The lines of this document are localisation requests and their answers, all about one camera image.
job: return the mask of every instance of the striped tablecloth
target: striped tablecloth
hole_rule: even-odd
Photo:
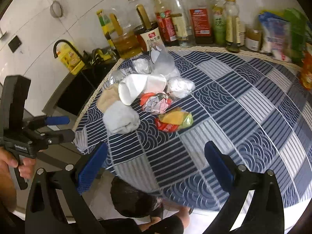
[[[137,100],[132,107],[140,127],[109,135],[96,107],[99,87],[77,126],[77,148],[89,153],[105,141],[109,156],[103,166],[132,186],[180,204],[219,210],[228,193],[203,154],[212,140],[236,164],[260,173],[272,169],[284,207],[311,198],[312,96],[300,85],[297,71],[243,55],[190,49],[170,53],[181,76],[196,85],[171,108],[192,112],[193,126],[158,131],[154,116],[142,111]],[[119,68],[130,66],[132,61],[125,60]]]

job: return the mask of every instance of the beige sock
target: beige sock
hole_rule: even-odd
[[[118,94],[118,83],[114,83],[112,86],[103,91],[96,102],[96,107],[104,113],[107,108],[118,100],[120,100]]]

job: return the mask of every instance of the faucet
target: faucet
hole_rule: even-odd
[[[76,48],[73,47],[73,45],[72,45],[68,40],[58,40],[57,42],[55,42],[54,47],[53,47],[54,58],[57,58],[57,57],[58,57],[58,54],[57,54],[57,45],[58,45],[59,43],[61,43],[61,42],[64,42],[64,43],[68,44],[68,45],[71,47],[71,49],[79,56],[80,60],[82,60],[83,63],[84,63],[86,66],[88,66],[88,61],[87,61],[85,58],[83,58],[83,56],[77,51]]]

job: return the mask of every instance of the blue foam grip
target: blue foam grip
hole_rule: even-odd
[[[92,182],[96,178],[99,169],[102,167],[104,161],[107,157],[107,145],[106,143],[102,143],[98,149],[95,149],[96,152],[89,159],[88,163],[84,166],[82,171],[78,174],[78,185],[77,191],[81,195],[83,192],[89,190]]]
[[[49,126],[66,125],[70,120],[67,116],[46,117],[45,123]]]
[[[213,173],[216,175],[221,188],[230,192],[234,182],[234,176],[221,158],[221,152],[216,145],[209,141],[205,145],[205,158],[207,159]]]

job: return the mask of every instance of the white wall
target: white wall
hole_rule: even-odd
[[[41,110],[57,86],[68,73],[63,64],[54,59],[52,48],[56,40],[73,41],[79,51],[92,51],[108,46],[99,25],[96,11],[116,5],[125,7],[127,0],[58,0],[64,17],[52,18],[51,0],[14,0],[0,21],[6,38],[0,40],[0,82],[7,75],[21,74],[32,80],[26,109],[33,115]],[[152,10],[152,0],[143,0]],[[237,0],[241,20],[251,23],[259,8],[302,10],[296,0]],[[22,45],[12,53],[8,42],[18,35]]]

